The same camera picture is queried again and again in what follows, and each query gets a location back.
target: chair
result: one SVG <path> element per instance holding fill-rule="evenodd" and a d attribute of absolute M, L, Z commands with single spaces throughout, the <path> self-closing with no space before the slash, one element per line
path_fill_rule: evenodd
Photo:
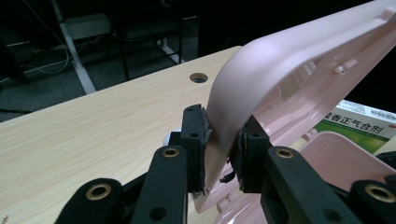
<path fill-rule="evenodd" d="M 179 6 L 170 0 L 163 4 L 160 0 L 113 0 L 109 19 L 112 25 L 110 40 L 116 35 L 122 58 L 126 80 L 130 80 L 129 65 L 126 60 L 125 45 L 139 45 L 153 42 L 163 50 L 165 57 L 172 55 L 175 63 L 182 63 L 182 20 L 179 17 Z M 173 51 L 161 41 L 176 36 L 178 50 Z"/>

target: screw hole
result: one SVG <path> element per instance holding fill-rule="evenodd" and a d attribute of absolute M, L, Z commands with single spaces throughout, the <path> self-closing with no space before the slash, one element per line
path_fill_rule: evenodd
<path fill-rule="evenodd" d="M 287 156 L 287 157 L 290 156 L 290 153 L 288 151 L 285 151 L 285 150 L 279 151 L 279 154 L 282 155 L 282 156 Z"/>
<path fill-rule="evenodd" d="M 259 134 L 257 134 L 257 133 L 251 133 L 250 134 L 250 137 L 259 137 L 260 135 Z"/>
<path fill-rule="evenodd" d="M 326 217 L 327 220 L 333 223 L 341 222 L 342 217 L 332 209 L 324 209 L 323 215 Z"/>
<path fill-rule="evenodd" d="M 166 150 L 166 151 L 165 151 L 165 154 L 166 154 L 166 155 L 169 155 L 169 156 L 172 156 L 172 155 L 175 155 L 176 152 L 175 152 L 174 150 L 170 149 L 170 150 Z"/>
<path fill-rule="evenodd" d="M 383 197 L 383 198 L 388 198 L 388 196 L 389 196 L 385 191 L 383 191 L 381 189 L 373 189 L 372 192 L 373 192 L 373 194 L 378 195 L 379 197 Z"/>
<path fill-rule="evenodd" d="M 98 188 L 94 189 L 92 191 L 92 195 L 98 196 L 98 195 L 101 195 L 101 194 L 103 194 L 105 192 L 106 192 L 106 188 L 101 186 L 101 187 L 98 187 Z"/>
<path fill-rule="evenodd" d="M 162 207 L 156 207 L 151 209 L 149 217 L 154 221 L 162 220 L 166 216 L 166 209 Z"/>

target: green and white box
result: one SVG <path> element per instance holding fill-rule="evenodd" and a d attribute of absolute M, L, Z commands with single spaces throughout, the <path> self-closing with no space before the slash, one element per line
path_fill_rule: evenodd
<path fill-rule="evenodd" d="M 340 133 L 373 154 L 396 135 L 396 114 L 343 100 L 315 129 Z"/>

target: dark floor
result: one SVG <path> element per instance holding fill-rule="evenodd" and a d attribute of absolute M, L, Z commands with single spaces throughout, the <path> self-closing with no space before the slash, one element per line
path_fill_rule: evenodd
<path fill-rule="evenodd" d="M 188 62 L 197 58 L 198 25 L 195 20 L 183 22 L 182 59 Z M 97 91 L 125 81 L 116 44 L 111 45 L 109 56 L 106 56 L 108 41 L 105 41 L 104 38 L 83 40 L 75 42 L 75 44 L 77 50 L 79 50 L 78 55 Z M 168 39 L 168 46 L 177 50 L 176 40 Z M 15 53 L 17 61 L 21 62 L 25 61 L 26 57 L 31 57 L 36 49 L 29 49 L 27 45 L 19 49 L 12 49 L 12 52 Z M 152 43 L 134 47 L 131 52 L 134 53 L 128 57 L 128 63 L 131 64 L 163 55 Z M 30 81 L 29 84 L 23 84 L 10 78 L 3 79 L 0 82 L 2 88 L 0 90 L 0 122 L 23 116 L 25 112 L 34 112 L 85 95 L 74 70 L 73 60 L 69 58 L 68 62 L 64 61 L 66 59 L 64 49 L 52 49 L 41 55 L 45 55 L 45 57 L 35 59 L 35 61 L 29 63 L 29 66 L 23 68 L 24 74 Z M 131 67 L 129 75 L 139 78 L 174 65 L 175 63 L 169 58 L 162 58 Z"/>

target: wooden table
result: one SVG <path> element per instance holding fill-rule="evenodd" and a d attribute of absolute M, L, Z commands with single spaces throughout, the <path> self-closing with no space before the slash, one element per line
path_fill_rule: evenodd
<path fill-rule="evenodd" d="M 0 220 L 53 223 L 65 203 L 98 177 L 126 184 L 145 173 L 183 109 L 206 107 L 220 68 L 240 47 L 183 63 L 0 124 Z M 208 76 L 205 83 L 190 80 Z M 388 147 L 396 146 L 393 138 Z M 212 223 L 216 207 L 189 223 Z"/>

